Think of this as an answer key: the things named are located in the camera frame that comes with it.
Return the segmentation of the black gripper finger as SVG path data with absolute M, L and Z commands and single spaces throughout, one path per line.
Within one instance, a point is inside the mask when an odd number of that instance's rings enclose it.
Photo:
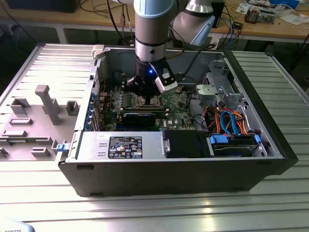
M 136 92 L 138 90 L 138 84 L 136 83 L 136 76 L 133 76 L 127 80 L 126 88 L 130 92 Z

